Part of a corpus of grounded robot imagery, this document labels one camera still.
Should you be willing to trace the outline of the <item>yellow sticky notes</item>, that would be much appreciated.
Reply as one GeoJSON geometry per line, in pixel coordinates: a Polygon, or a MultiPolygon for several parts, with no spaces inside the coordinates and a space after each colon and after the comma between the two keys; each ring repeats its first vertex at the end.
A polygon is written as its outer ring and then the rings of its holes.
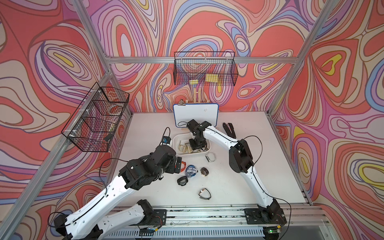
{"type": "Polygon", "coordinates": [[[206,83],[217,83],[219,81],[218,74],[206,74],[205,82],[206,83]]]}

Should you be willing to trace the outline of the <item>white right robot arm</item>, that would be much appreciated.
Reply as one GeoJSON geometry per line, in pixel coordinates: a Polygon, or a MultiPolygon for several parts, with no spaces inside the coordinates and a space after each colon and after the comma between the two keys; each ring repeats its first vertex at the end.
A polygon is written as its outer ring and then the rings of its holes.
{"type": "Polygon", "coordinates": [[[244,178],[256,196],[262,222],[280,226],[289,223],[277,199],[269,194],[258,176],[250,147],[245,139],[232,138],[217,130],[207,121],[198,123],[195,120],[190,120],[187,122],[187,128],[193,136],[189,140],[193,148],[203,149],[206,147],[207,141],[211,141],[228,151],[229,166],[244,178]]]}

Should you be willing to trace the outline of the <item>blue translucent watch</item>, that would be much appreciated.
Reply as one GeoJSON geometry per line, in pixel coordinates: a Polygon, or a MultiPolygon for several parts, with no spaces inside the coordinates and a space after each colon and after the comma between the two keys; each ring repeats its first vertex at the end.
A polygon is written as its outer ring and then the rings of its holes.
{"type": "Polygon", "coordinates": [[[185,170],[185,175],[187,178],[193,178],[198,173],[198,169],[194,165],[188,165],[185,170]]]}

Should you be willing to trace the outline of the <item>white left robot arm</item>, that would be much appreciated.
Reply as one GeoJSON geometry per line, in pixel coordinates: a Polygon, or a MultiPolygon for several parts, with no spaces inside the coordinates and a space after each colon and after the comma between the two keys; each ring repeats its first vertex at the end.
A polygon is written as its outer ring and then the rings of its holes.
{"type": "Polygon", "coordinates": [[[163,224],[147,200],[139,200],[132,207],[111,213],[120,202],[163,178],[164,174],[178,174],[182,158],[169,145],[159,145],[155,151],[133,159],[120,169],[118,175],[89,203],[76,212],[60,214],[53,228],[65,240],[101,240],[128,226],[154,226],[163,224]]]}

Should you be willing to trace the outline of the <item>black digital watch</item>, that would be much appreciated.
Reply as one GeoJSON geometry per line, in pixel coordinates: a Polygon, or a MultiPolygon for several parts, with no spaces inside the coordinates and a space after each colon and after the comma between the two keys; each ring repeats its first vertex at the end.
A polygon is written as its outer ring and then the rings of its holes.
{"type": "Polygon", "coordinates": [[[188,183],[188,177],[187,176],[182,176],[182,177],[180,177],[180,178],[178,178],[177,179],[177,184],[179,185],[179,186],[185,186],[187,183],[188,183]]]}

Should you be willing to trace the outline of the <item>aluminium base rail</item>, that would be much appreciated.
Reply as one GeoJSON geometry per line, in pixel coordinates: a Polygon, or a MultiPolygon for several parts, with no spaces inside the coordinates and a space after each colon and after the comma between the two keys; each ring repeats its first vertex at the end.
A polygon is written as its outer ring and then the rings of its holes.
{"type": "Polygon", "coordinates": [[[105,240],[332,240],[322,210],[283,205],[283,214],[267,220],[253,206],[165,208],[147,226],[126,226],[105,240]]]}

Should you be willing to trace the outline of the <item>small yellow note pad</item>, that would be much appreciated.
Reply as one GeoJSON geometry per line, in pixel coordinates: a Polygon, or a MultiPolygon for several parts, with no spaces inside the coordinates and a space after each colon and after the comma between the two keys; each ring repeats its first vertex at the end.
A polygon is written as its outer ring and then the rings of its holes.
{"type": "Polygon", "coordinates": [[[197,85],[199,83],[198,80],[189,80],[190,85],[197,85]]]}

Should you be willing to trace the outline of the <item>black stapler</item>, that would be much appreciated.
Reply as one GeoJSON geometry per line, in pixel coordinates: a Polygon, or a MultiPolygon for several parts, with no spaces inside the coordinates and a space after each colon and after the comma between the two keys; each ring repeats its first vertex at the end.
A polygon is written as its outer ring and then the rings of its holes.
{"type": "Polygon", "coordinates": [[[222,126],[223,126],[223,129],[226,132],[227,136],[236,140],[237,137],[236,137],[236,133],[235,133],[233,124],[232,123],[223,123],[222,126]]]}

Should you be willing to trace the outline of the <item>white plastic storage box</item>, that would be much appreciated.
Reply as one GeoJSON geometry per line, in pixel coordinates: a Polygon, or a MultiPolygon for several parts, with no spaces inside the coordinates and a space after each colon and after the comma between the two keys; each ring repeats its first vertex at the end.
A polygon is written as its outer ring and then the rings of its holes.
{"type": "Polygon", "coordinates": [[[202,148],[197,147],[191,134],[176,135],[171,140],[171,144],[179,157],[203,156],[211,150],[210,141],[207,140],[207,144],[202,148]]]}

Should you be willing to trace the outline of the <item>red translucent watch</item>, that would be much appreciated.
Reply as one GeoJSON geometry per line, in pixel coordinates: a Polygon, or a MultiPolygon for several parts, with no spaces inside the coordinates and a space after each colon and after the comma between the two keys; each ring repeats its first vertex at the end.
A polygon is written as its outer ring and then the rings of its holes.
{"type": "Polygon", "coordinates": [[[187,167],[186,162],[182,161],[181,162],[181,170],[180,170],[180,172],[182,173],[183,171],[185,171],[186,167],[187,167]]]}

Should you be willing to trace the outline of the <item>white band watch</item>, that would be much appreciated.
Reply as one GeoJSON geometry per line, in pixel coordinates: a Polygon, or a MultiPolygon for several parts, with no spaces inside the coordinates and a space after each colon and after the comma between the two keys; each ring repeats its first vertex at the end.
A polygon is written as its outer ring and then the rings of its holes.
{"type": "Polygon", "coordinates": [[[209,163],[215,162],[217,159],[216,154],[212,152],[208,152],[205,157],[209,163]]]}

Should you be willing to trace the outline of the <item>tan loop strap watch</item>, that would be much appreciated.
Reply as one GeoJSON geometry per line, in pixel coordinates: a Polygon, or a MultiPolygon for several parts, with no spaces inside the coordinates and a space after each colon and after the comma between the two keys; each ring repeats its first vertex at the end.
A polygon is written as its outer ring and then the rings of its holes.
{"type": "Polygon", "coordinates": [[[184,149],[185,149],[184,145],[179,145],[178,148],[179,148],[179,151],[180,151],[180,152],[184,152],[184,149]]]}

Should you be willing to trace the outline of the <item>large beige square watch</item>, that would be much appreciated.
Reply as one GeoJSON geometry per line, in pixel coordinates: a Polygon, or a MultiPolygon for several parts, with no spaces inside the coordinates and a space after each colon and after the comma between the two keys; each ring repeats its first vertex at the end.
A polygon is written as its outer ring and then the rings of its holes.
{"type": "Polygon", "coordinates": [[[191,154],[193,152],[193,149],[192,149],[192,147],[189,144],[185,144],[184,148],[183,148],[183,152],[191,154]]]}

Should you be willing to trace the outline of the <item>dark brown leather watch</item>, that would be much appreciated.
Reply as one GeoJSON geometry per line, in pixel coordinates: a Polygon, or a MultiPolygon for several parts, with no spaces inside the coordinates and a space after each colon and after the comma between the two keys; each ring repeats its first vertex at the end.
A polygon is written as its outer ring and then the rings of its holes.
{"type": "Polygon", "coordinates": [[[201,175],[203,175],[204,177],[209,175],[209,170],[205,167],[201,168],[200,172],[201,172],[201,175]]]}

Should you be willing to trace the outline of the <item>small white whiteboard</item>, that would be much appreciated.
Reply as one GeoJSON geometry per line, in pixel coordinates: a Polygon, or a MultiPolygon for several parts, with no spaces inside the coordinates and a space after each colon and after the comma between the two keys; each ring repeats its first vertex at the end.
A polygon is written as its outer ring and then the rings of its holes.
{"type": "Polygon", "coordinates": [[[185,104],[173,105],[173,113],[177,128],[186,127],[187,122],[195,120],[197,123],[209,122],[213,127],[217,126],[218,104],[185,104]]]}

